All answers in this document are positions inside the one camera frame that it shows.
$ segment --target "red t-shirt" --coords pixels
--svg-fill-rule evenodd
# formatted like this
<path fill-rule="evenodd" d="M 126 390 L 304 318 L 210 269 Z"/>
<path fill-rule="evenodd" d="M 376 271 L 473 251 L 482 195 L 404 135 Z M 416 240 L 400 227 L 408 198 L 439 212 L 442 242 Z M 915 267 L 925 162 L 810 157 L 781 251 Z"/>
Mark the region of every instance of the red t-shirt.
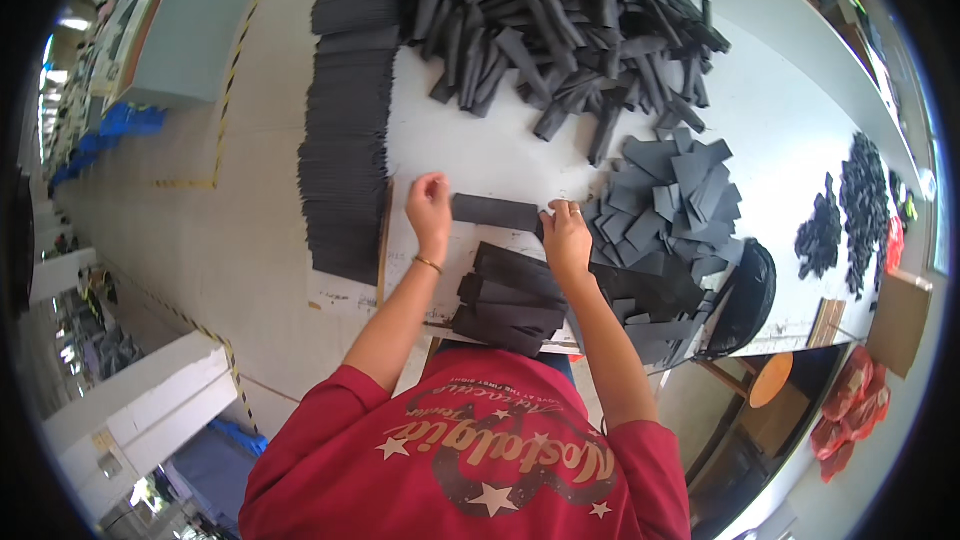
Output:
<path fill-rule="evenodd" d="M 673 432 L 605 437 L 559 371 L 458 349 L 393 400 L 350 366 L 310 390 L 249 474 L 240 533 L 690 538 L 690 505 Z"/>

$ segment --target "star graphic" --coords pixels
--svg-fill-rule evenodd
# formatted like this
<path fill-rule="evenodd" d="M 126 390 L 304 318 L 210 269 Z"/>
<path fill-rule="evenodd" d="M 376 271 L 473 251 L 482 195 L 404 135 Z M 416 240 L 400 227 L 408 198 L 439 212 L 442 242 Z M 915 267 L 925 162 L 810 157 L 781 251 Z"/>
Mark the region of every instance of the star graphic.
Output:
<path fill-rule="evenodd" d="M 376 447 L 374 450 L 383 451 L 383 461 L 387 461 L 393 455 L 403 455 L 405 457 L 410 457 L 410 452 L 407 452 L 407 449 L 403 448 L 403 445 L 407 443 L 408 438 L 403 438 L 398 440 L 396 438 L 387 438 L 387 441 L 380 446 Z"/>
<path fill-rule="evenodd" d="M 596 515 L 600 519 L 603 519 L 603 516 L 611 511 L 613 511 L 613 509 L 607 508 L 606 502 L 601 502 L 600 504 L 594 502 L 593 510 L 590 511 L 590 515 Z"/>
<path fill-rule="evenodd" d="M 474 498 L 473 500 L 468 500 L 467 502 L 472 505 L 486 505 L 486 512 L 489 513 L 490 517 L 497 515 L 498 510 L 509 509 L 509 510 L 518 510 L 512 502 L 510 502 L 510 492 L 514 489 L 510 488 L 501 488 L 497 489 L 494 486 L 486 485 L 482 483 L 483 486 L 483 495 Z"/>

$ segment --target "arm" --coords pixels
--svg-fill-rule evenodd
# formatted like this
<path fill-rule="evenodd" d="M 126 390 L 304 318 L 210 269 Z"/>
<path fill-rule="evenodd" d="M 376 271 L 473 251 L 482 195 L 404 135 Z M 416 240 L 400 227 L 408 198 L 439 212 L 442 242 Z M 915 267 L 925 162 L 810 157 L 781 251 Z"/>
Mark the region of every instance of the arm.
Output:
<path fill-rule="evenodd" d="M 612 431 L 631 421 L 657 421 L 657 404 L 640 356 L 590 272 L 594 239 L 576 203 L 555 200 L 540 214 L 547 263 L 577 316 L 593 385 Z"/>
<path fill-rule="evenodd" d="M 420 176 L 410 187 L 407 218 L 419 242 L 420 257 L 442 267 L 450 241 L 450 182 L 442 173 Z M 403 366 L 420 336 L 424 314 L 440 272 L 415 260 L 403 280 L 360 332 L 343 359 L 393 393 Z"/>

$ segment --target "black cable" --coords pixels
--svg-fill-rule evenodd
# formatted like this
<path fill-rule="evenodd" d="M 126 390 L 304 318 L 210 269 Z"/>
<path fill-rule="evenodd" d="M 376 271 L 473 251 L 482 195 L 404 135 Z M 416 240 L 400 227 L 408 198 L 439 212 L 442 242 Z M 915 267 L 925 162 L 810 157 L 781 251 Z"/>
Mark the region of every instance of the black cable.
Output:
<path fill-rule="evenodd" d="M 110 525 L 108 525 L 108 526 L 106 526 L 106 527 L 103 528 L 103 533 L 106 534 L 106 533 L 107 533 L 107 530 L 109 530 L 110 528 L 112 528 L 115 523 L 117 523 L 118 521 L 120 521 L 120 520 L 123 519 L 124 517 L 126 517 L 126 516 L 128 516 L 128 515 L 130 515 L 131 513 L 134 513 L 134 512 L 135 512 L 135 511 L 134 511 L 133 509 L 128 510 L 128 511 L 126 511 L 126 513 L 124 513 L 124 514 L 121 515 L 120 517 L 117 517 L 116 519 L 114 519 L 112 522 L 110 522 Z"/>

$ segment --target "hand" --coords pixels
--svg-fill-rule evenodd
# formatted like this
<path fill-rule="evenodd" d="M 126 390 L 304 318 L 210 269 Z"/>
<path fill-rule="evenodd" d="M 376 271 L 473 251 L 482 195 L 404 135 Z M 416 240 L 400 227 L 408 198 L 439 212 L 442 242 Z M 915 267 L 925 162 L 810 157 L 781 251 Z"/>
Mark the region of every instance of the hand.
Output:
<path fill-rule="evenodd" d="M 578 285 L 593 277 L 590 264 L 594 237 L 587 229 L 587 222 L 577 203 L 558 199 L 547 206 L 554 210 L 554 214 L 539 214 L 543 222 L 546 262 L 560 289 L 570 294 Z"/>
<path fill-rule="evenodd" d="M 410 186 L 407 219 L 414 226 L 419 256 L 443 266 L 450 243 L 450 180 L 438 171 L 421 175 Z"/>

